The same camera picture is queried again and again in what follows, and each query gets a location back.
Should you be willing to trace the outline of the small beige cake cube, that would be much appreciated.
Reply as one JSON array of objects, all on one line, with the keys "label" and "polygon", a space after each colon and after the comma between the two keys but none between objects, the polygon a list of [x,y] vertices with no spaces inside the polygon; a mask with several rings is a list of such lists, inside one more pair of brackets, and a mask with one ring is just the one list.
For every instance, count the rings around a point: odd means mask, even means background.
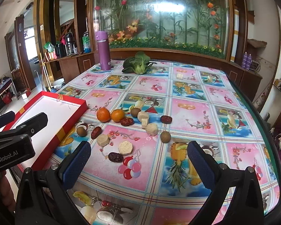
[{"label": "small beige cake cube", "polygon": [[149,123],[149,119],[148,119],[148,118],[143,118],[143,119],[141,120],[141,127],[142,127],[143,129],[145,129],[145,128],[147,127],[148,123]]}]

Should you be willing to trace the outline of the small beige piece far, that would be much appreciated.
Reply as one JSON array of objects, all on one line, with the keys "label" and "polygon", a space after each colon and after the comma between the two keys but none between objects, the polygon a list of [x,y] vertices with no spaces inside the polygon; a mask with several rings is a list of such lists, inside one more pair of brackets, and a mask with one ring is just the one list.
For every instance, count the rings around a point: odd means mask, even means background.
[{"label": "small beige piece far", "polygon": [[183,79],[183,74],[182,73],[177,73],[177,79],[182,80]]}]

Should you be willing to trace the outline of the brown longan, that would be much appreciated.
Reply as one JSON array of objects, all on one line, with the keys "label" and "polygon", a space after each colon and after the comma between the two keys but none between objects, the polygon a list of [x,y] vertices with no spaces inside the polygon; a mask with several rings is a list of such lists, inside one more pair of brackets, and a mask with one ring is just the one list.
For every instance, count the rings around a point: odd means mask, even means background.
[{"label": "brown longan", "polygon": [[87,130],[86,130],[84,127],[82,127],[82,126],[79,126],[79,127],[76,128],[76,133],[77,133],[78,136],[80,136],[80,137],[85,137],[85,136],[87,136]]},{"label": "brown longan", "polygon": [[161,140],[162,143],[169,143],[170,140],[171,140],[171,134],[167,131],[163,131],[160,134],[160,140]]}]

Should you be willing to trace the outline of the brown round longan fruit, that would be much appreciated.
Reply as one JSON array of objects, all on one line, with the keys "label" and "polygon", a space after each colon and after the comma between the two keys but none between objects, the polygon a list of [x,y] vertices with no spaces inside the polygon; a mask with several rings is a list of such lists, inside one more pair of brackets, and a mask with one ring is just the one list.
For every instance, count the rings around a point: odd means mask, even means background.
[{"label": "brown round longan fruit", "polygon": [[137,118],[137,117],[138,117],[138,113],[139,113],[140,111],[141,111],[140,108],[134,107],[134,108],[132,108],[132,109],[130,110],[130,114],[131,114],[132,117]]}]

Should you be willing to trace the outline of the green leafy vegetable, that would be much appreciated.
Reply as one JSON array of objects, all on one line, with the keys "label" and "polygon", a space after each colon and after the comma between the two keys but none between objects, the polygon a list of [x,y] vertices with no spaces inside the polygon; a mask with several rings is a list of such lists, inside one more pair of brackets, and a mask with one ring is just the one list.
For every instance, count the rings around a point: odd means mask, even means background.
[{"label": "green leafy vegetable", "polygon": [[144,52],[138,51],[133,57],[124,60],[122,73],[135,73],[137,75],[145,74],[155,62],[150,62],[150,57]]}]

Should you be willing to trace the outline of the orange tangerine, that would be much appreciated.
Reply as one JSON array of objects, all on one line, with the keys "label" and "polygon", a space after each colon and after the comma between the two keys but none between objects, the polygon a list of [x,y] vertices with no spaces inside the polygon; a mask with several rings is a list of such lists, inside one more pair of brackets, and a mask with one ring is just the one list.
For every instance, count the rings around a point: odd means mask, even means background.
[{"label": "orange tangerine", "polygon": [[108,109],[100,108],[97,110],[96,117],[100,122],[108,122],[111,119],[111,114]]},{"label": "orange tangerine", "polygon": [[114,122],[120,122],[125,117],[125,112],[122,109],[115,109],[111,113],[111,119]]}]

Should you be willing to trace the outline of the purple thermos bottle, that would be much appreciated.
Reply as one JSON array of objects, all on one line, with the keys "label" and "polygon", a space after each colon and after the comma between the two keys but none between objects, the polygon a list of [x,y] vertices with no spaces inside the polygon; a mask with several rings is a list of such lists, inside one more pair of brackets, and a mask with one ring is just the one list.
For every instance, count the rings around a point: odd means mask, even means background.
[{"label": "purple thermos bottle", "polygon": [[110,47],[108,41],[108,34],[106,31],[97,31],[95,33],[95,39],[97,41],[100,67],[102,70],[111,69],[111,57]]}]

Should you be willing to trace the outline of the red white shallow box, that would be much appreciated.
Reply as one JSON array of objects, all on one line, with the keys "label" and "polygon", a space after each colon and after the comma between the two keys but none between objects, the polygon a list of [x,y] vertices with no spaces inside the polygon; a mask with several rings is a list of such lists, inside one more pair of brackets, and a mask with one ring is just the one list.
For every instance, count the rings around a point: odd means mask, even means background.
[{"label": "red white shallow box", "polygon": [[35,171],[42,170],[51,154],[86,110],[85,100],[46,91],[41,91],[25,104],[16,113],[15,120],[3,128],[4,131],[17,127],[41,112],[47,115],[48,123],[32,137],[35,156],[18,164],[19,169],[23,171],[31,167]]}]

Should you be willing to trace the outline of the black kettle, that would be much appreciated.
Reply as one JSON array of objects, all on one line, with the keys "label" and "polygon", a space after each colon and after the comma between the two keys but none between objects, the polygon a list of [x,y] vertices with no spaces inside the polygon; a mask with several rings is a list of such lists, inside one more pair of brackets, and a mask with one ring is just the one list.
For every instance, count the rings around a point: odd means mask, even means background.
[{"label": "black kettle", "polygon": [[66,53],[67,55],[74,54],[73,45],[74,45],[74,36],[73,33],[70,31],[65,35],[66,41]]}]

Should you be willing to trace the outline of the floral glass partition panel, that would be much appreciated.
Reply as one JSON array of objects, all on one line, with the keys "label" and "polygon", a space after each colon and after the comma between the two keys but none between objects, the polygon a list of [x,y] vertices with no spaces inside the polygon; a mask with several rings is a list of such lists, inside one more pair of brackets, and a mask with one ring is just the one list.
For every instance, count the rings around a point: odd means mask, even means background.
[{"label": "floral glass partition panel", "polygon": [[224,59],[229,0],[93,0],[111,48],[161,48]]}]

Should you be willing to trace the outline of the dark red date front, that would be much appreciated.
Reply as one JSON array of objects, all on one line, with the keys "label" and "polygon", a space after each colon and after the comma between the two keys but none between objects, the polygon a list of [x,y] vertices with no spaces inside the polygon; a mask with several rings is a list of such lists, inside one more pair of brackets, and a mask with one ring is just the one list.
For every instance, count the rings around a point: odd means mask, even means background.
[{"label": "dark red date front", "polygon": [[108,154],[108,159],[114,163],[122,163],[123,162],[123,155],[116,152],[110,152]]}]

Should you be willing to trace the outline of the colourful fruit print tablecloth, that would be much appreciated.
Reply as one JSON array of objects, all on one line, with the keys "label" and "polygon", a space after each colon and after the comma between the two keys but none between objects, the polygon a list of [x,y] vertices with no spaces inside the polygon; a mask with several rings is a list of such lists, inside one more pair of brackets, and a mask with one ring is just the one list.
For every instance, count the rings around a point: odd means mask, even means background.
[{"label": "colourful fruit print tablecloth", "polygon": [[[107,71],[95,65],[60,90],[62,95],[84,99],[88,108],[49,164],[62,162],[81,141],[90,143],[91,156],[69,195],[91,224],[188,224],[210,194],[187,156],[190,141],[232,169],[252,167],[264,213],[277,207],[279,184],[261,130],[223,71],[166,61],[156,62],[144,75],[124,74],[122,68],[119,60]],[[177,73],[183,74],[182,80]],[[156,136],[148,135],[131,116],[134,107],[157,124]],[[110,114],[122,109],[134,124],[100,122],[96,117],[100,108]],[[163,115],[172,123],[162,123]],[[79,126],[87,136],[78,136]],[[95,127],[108,135],[108,145],[100,147],[97,138],[91,139]],[[171,134],[169,143],[161,142],[163,131]],[[132,153],[123,155],[122,163],[111,162],[108,154],[119,153],[123,141],[133,144]]]}]

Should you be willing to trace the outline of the purple bottles on shelf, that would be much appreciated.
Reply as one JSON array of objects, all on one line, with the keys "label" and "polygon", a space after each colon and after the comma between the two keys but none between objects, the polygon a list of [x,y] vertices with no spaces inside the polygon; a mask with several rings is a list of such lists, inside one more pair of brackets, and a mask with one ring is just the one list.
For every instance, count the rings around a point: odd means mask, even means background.
[{"label": "purple bottles on shelf", "polygon": [[246,70],[249,70],[251,64],[252,64],[252,55],[250,53],[245,52],[243,54],[243,59],[242,59],[241,67],[246,69]]}]

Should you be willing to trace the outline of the wooden sideboard cabinet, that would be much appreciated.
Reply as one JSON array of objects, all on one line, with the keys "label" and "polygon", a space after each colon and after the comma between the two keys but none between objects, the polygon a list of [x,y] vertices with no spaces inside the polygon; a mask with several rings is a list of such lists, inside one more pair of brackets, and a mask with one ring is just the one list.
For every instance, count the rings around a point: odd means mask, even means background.
[{"label": "wooden sideboard cabinet", "polygon": [[65,83],[69,83],[97,63],[99,63],[98,53],[90,52],[48,61],[46,68],[54,81],[62,77]]}]

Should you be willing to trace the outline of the round beige cake front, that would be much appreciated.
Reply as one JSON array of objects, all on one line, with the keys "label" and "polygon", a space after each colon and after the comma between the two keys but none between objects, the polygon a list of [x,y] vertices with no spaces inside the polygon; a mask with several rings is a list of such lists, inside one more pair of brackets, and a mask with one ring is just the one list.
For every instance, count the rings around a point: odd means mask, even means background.
[{"label": "round beige cake front", "polygon": [[133,151],[133,144],[129,141],[123,141],[119,144],[118,151],[122,155],[129,155]]}]

